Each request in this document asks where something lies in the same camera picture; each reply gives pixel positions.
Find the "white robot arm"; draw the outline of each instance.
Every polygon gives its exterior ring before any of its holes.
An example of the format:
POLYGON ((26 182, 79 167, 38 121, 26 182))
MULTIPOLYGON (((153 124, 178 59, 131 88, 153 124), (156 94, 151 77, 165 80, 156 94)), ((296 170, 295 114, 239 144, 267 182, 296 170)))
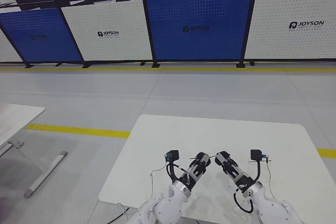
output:
POLYGON ((215 162, 223 167, 223 171, 238 187, 236 191, 240 190, 244 198, 250 197, 251 209, 247 211, 238 204, 236 193, 234 194, 235 203, 247 213, 252 213, 254 210, 253 204, 256 205, 255 215, 261 224, 304 224, 287 201, 280 202, 266 197, 265 187, 258 181, 260 177, 260 161, 263 158, 262 152, 260 150, 251 150, 250 153, 251 159, 258 163, 258 176, 254 180, 238 167, 227 152, 220 152, 215 158, 215 162))
POLYGON ((127 224, 152 224, 151 213, 161 224, 176 224, 181 216, 181 204, 187 202, 192 194, 192 188, 199 178, 205 173, 206 167, 211 163, 207 154, 201 152, 197 154, 194 161, 184 174, 177 178, 174 174, 174 161, 179 159, 178 150, 172 150, 166 155, 167 172, 171 177, 172 184, 168 186, 168 196, 162 193, 153 196, 144 205, 138 208, 138 212, 127 222, 127 224))

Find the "floor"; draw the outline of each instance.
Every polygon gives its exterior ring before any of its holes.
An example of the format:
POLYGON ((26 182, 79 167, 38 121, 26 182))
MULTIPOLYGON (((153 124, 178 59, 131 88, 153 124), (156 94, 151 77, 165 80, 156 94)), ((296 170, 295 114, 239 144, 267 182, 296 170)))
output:
MULTIPOLYGON (((233 68, 234 64, 161 67, 233 68)), ((256 67, 336 68, 336 63, 257 63, 256 67)), ((45 107, 34 120, 38 124, 123 131, 131 131, 141 114, 297 123, 317 148, 336 149, 336 72, 0 71, 0 101, 45 107)), ((100 202, 98 195, 125 139, 35 130, 22 130, 19 138, 26 143, 22 148, 26 155, 44 162, 62 150, 69 154, 30 199, 23 193, 40 170, 19 151, 2 156, 0 223, 101 224, 122 212, 120 206, 100 202)), ((336 183, 336 159, 323 161, 336 183)), ((114 224, 126 221, 123 216, 114 224)))

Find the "blue wall panel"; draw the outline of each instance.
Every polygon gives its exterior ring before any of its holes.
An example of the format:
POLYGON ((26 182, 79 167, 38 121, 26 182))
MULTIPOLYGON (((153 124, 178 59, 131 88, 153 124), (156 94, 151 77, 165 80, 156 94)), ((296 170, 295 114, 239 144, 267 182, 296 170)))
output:
POLYGON ((239 59, 250 0, 147 0, 157 60, 239 59))
POLYGON ((81 60, 57 8, 0 13, 0 23, 28 62, 81 60))

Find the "yellow floor line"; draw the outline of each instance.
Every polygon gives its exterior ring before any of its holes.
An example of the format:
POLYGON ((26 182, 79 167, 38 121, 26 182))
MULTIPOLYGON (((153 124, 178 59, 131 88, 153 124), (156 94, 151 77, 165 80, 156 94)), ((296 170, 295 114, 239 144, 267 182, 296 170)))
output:
POLYGON ((56 125, 45 124, 29 124, 26 129, 28 130, 43 130, 46 132, 62 132, 71 134, 86 134, 90 136, 105 136, 113 138, 128 138, 130 132, 122 132, 119 130, 102 130, 92 128, 76 128, 76 127, 64 127, 56 125))
MULTIPOLYGON (((65 127, 65 126, 45 125, 45 124, 30 124, 26 127, 26 129, 43 130, 46 132, 86 134, 90 136, 104 136, 104 137, 112 137, 112 138, 128 138, 130 134, 130 132, 122 132, 120 130, 77 128, 77 127, 65 127)), ((321 157, 336 158, 336 150, 328 150, 324 148, 318 148, 317 150, 321 157)))
POLYGON ((106 67, 106 68, 0 68, 0 71, 204 71, 204 72, 336 72, 336 68, 202 68, 202 67, 106 67))
POLYGON ((318 148, 318 152, 323 158, 336 158, 336 150, 327 150, 324 148, 318 148))

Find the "tabletop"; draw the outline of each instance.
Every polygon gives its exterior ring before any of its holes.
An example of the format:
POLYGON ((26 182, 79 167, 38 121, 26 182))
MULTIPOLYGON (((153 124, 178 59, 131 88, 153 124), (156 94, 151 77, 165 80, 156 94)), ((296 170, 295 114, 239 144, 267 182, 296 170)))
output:
MULTIPOLYGON (((336 185, 299 124, 141 115, 99 198, 141 206, 151 196, 151 171, 163 167, 164 154, 172 149, 179 150, 180 159, 175 163, 183 168, 198 152, 213 156, 227 151, 243 171, 255 178, 256 163, 249 162, 250 149, 255 148, 272 160, 271 188, 278 200, 289 201, 306 224, 336 223, 336 185)), ((264 164, 260 180, 271 197, 264 164)), ((154 194, 167 195, 171 181, 166 170, 153 173, 153 180, 154 194)), ((235 189, 232 180, 212 160, 189 201, 183 203, 183 217, 224 224, 251 223, 251 217, 234 202, 235 189)))
POLYGON ((0 148, 45 108, 0 102, 0 148))

